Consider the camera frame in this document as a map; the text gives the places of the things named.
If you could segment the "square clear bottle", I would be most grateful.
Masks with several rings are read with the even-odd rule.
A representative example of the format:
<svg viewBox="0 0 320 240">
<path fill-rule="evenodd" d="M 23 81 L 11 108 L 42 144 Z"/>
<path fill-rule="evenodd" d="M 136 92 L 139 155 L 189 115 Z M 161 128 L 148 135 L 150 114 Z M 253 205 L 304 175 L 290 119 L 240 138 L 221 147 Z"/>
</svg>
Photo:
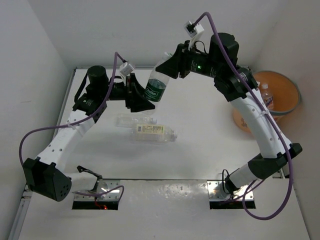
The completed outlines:
<svg viewBox="0 0 320 240">
<path fill-rule="evenodd" d="M 263 83 L 260 86 L 260 93 L 263 99 L 263 102 L 268 110 L 272 110 L 274 108 L 274 98 L 271 90 L 267 83 Z"/>
</svg>

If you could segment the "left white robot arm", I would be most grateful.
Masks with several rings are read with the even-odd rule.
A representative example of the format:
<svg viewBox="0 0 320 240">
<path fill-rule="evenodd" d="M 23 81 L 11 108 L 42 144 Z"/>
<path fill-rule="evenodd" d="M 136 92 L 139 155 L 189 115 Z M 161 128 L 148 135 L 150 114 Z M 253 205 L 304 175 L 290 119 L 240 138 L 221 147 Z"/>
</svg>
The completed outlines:
<svg viewBox="0 0 320 240">
<path fill-rule="evenodd" d="M 99 198 L 108 191 L 99 192 L 102 176 L 78 166 L 77 173 L 65 173 L 66 162 L 86 132 L 93 127 L 107 108 L 107 101 L 125 101 L 132 113 L 155 109 L 155 105 L 143 97 L 145 89 L 136 79 L 133 65 L 123 63 L 119 75 L 108 78 L 103 66 L 90 67 L 74 96 L 74 105 L 66 124 L 50 144 L 37 155 L 27 158 L 23 172 L 28 188 L 37 194 L 60 202 L 69 193 Z"/>
</svg>

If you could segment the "green label bottle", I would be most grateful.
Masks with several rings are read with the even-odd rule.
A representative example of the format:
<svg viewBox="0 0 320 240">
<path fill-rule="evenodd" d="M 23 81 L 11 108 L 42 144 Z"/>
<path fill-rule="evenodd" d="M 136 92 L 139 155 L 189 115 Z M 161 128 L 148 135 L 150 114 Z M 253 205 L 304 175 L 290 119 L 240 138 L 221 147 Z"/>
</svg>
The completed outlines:
<svg viewBox="0 0 320 240">
<path fill-rule="evenodd" d="M 155 109 L 144 111 L 144 113 L 147 115 L 152 115 L 156 112 L 157 106 L 159 105 L 159 102 L 161 101 L 165 89 L 170 81 L 169 76 L 157 72 L 156 68 L 171 57 L 171 53 L 165 52 L 161 60 L 154 66 L 149 75 L 149 79 L 144 91 L 144 97 L 155 106 Z"/>
</svg>

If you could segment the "clear unlabelled bottle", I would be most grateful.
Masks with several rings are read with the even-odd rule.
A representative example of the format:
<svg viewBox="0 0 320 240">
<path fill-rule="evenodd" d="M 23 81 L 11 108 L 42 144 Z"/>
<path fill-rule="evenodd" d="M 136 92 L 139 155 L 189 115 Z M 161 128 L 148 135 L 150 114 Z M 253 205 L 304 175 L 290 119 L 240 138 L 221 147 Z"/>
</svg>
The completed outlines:
<svg viewBox="0 0 320 240">
<path fill-rule="evenodd" d="M 120 113 L 115 119 L 115 126 L 132 128 L 136 124 L 156 124 L 157 119 L 143 113 Z"/>
</svg>

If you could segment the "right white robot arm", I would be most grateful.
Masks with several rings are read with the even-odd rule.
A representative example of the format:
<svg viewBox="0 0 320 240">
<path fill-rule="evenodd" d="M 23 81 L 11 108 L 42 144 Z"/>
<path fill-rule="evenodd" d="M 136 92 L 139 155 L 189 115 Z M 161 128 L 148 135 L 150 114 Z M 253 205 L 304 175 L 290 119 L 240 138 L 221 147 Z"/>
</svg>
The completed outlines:
<svg viewBox="0 0 320 240">
<path fill-rule="evenodd" d="M 287 154 L 295 158 L 303 149 L 283 133 L 277 134 L 280 129 L 271 114 L 260 109 L 264 102 L 255 78 L 250 70 L 237 65 L 239 44 L 235 37 L 229 33 L 219 33 L 218 36 L 231 63 L 251 91 L 232 72 L 214 36 L 210 39 L 208 53 L 189 48 L 187 40 L 178 44 L 175 53 L 155 69 L 172 79 L 183 79 L 190 72 L 213 78 L 216 89 L 240 112 L 257 141 L 260 153 L 226 177 L 224 188 L 232 194 L 252 181 L 267 179 L 287 164 Z"/>
</svg>

